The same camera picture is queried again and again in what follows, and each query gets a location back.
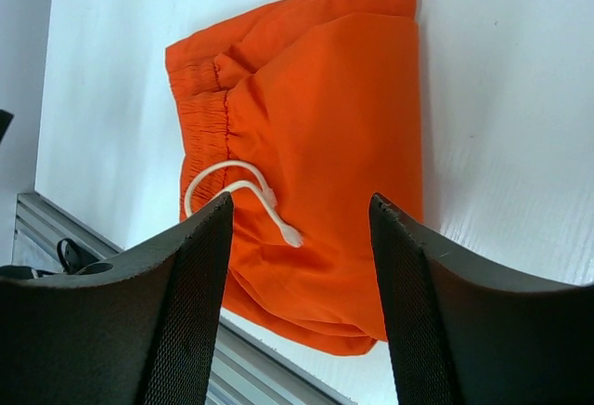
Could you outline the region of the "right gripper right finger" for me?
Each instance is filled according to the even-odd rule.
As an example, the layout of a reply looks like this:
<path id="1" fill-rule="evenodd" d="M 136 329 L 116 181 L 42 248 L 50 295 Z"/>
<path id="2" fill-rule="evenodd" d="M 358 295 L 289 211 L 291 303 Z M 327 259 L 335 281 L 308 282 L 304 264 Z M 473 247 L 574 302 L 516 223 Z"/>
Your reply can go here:
<path id="1" fill-rule="evenodd" d="M 371 244 L 402 404 L 589 404 L 593 289 L 508 268 L 380 194 Z"/>

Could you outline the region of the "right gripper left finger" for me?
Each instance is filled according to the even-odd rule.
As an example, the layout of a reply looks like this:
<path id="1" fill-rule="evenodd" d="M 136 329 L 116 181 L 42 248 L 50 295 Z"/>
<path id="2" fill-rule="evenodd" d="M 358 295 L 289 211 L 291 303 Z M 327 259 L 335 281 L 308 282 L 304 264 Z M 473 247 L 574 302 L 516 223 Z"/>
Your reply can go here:
<path id="1" fill-rule="evenodd" d="M 79 272 L 1 280 L 5 404 L 201 404 L 232 241 L 222 194 Z"/>

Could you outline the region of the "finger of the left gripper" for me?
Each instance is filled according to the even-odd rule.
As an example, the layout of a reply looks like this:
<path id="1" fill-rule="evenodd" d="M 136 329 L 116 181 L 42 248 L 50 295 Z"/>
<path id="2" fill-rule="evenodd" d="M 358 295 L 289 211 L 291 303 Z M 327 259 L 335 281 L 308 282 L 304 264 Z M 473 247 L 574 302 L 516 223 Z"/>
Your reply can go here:
<path id="1" fill-rule="evenodd" d="M 0 142 L 3 141 L 8 128 L 10 127 L 14 114 L 5 110 L 0 110 Z"/>

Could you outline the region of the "orange shorts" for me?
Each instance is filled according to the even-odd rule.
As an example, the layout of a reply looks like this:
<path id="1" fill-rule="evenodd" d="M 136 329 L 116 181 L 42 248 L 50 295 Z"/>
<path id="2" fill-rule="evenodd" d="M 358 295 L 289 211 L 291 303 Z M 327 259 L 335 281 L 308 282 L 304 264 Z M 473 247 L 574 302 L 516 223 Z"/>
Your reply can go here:
<path id="1" fill-rule="evenodd" d="M 169 46 L 180 215 L 234 203 L 224 307 L 361 356 L 386 337 L 368 207 L 423 216 L 417 0 L 280 0 Z"/>

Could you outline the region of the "aluminium mounting rail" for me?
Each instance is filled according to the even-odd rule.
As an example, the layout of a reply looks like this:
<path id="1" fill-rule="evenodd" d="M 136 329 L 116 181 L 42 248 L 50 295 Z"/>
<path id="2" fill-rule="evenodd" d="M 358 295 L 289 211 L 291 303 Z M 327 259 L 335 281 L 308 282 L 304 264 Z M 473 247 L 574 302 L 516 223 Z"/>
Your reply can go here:
<path id="1" fill-rule="evenodd" d="M 36 193 L 18 197 L 15 231 L 50 251 L 73 239 L 100 261 L 123 253 Z M 206 399 L 201 404 L 343 404 L 345 397 L 257 342 L 219 314 Z"/>

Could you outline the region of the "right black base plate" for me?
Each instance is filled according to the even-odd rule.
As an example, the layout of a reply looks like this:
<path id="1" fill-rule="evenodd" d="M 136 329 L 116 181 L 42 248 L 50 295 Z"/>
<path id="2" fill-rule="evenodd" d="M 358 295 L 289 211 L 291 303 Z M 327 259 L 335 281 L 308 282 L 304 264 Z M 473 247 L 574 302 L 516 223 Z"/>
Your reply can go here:
<path id="1" fill-rule="evenodd" d="M 93 253 L 87 251 L 82 245 L 70 238 L 60 240 L 56 246 L 56 251 L 61 271 L 26 268 L 24 271 L 25 279 L 36 280 L 58 274 L 75 275 L 99 261 Z"/>

